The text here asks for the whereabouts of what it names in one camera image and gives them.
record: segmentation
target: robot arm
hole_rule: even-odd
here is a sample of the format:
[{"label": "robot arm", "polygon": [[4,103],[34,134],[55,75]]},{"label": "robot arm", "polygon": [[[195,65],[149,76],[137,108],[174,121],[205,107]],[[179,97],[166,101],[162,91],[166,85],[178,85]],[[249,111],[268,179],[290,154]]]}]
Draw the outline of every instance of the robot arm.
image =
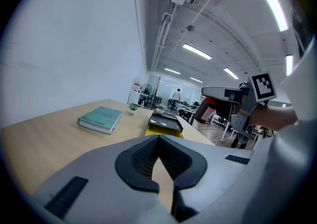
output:
[{"label": "robot arm", "polygon": [[228,119],[235,131],[251,138],[247,132],[251,113],[268,100],[276,98],[276,91],[269,72],[250,75],[247,82],[241,82],[239,88],[204,87],[202,94],[216,102],[217,114]]}]

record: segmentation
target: green book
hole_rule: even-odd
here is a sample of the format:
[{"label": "green book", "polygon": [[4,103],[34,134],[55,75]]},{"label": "green book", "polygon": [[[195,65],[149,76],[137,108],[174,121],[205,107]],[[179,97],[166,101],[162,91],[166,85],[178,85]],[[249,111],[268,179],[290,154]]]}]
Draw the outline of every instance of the green book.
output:
[{"label": "green book", "polygon": [[105,134],[112,134],[121,116],[121,111],[99,107],[78,118],[78,125]]}]

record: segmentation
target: ceiling light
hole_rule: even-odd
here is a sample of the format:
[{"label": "ceiling light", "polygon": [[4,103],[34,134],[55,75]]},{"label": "ceiling light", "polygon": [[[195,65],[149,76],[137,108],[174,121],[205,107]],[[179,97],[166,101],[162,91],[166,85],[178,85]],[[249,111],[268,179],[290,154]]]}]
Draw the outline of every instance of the ceiling light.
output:
[{"label": "ceiling light", "polygon": [[230,71],[228,68],[224,69],[227,73],[229,73],[232,77],[234,77],[235,79],[238,79],[237,75],[235,75],[232,71]]},{"label": "ceiling light", "polygon": [[288,29],[286,19],[278,0],[266,0],[271,7],[280,31]]},{"label": "ceiling light", "polygon": [[286,56],[286,75],[290,75],[293,71],[294,60],[293,55]]},{"label": "ceiling light", "polygon": [[167,68],[165,68],[165,70],[166,70],[166,71],[171,71],[171,72],[174,72],[174,73],[177,73],[177,74],[180,74],[180,72],[173,71],[173,70],[171,70],[171,69],[167,69]]},{"label": "ceiling light", "polygon": [[200,81],[200,80],[198,80],[198,79],[194,79],[194,78],[191,78],[191,79],[196,80],[196,81],[198,81],[198,82],[200,82],[200,83],[203,83],[202,81]]},{"label": "ceiling light", "polygon": [[194,53],[196,53],[198,55],[201,55],[201,56],[203,56],[206,59],[211,59],[211,56],[199,51],[198,49],[196,49],[194,47],[189,46],[188,44],[184,44],[183,48],[188,49],[188,50],[190,50],[190,51],[192,51],[192,52],[194,52]]}]

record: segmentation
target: office chair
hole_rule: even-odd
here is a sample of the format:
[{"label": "office chair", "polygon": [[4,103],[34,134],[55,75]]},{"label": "office chair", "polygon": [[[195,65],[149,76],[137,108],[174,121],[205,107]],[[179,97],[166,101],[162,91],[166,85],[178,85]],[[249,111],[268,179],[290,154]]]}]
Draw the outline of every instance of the office chair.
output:
[{"label": "office chair", "polygon": [[172,99],[168,99],[167,108],[169,108],[172,104],[173,104],[173,100]]}]

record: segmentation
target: office desk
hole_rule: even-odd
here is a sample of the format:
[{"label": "office desk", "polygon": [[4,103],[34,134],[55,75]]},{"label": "office desk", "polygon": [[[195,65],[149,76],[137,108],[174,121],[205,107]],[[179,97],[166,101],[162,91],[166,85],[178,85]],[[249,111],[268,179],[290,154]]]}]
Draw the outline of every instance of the office desk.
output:
[{"label": "office desk", "polygon": [[[94,132],[77,124],[77,118],[100,106],[122,111],[112,135]],[[69,108],[20,122],[2,130],[4,153],[20,187],[33,194],[50,175],[92,149],[144,136],[151,110],[128,113],[128,105],[105,100]],[[213,145],[206,137],[178,117],[185,139]],[[158,160],[153,180],[160,185],[159,197],[165,207],[172,203],[173,181]]]},{"label": "office desk", "polygon": [[140,95],[141,95],[141,96],[145,96],[145,97],[149,97],[149,95],[147,95],[147,94],[142,94],[142,93],[140,93]]},{"label": "office desk", "polygon": [[190,110],[188,110],[188,109],[186,109],[186,108],[183,108],[183,107],[180,107],[180,106],[178,106],[177,104],[175,105],[178,109],[180,109],[180,110],[184,110],[184,111],[187,111],[187,112],[189,112],[189,113],[191,113],[192,114],[192,116],[191,116],[191,120],[190,120],[190,125],[192,125],[193,124],[193,121],[194,121],[194,115],[193,114],[195,114],[195,111],[190,111]]},{"label": "office desk", "polygon": [[161,96],[155,96],[154,101],[153,101],[153,106],[160,104],[162,102],[162,97]]}]

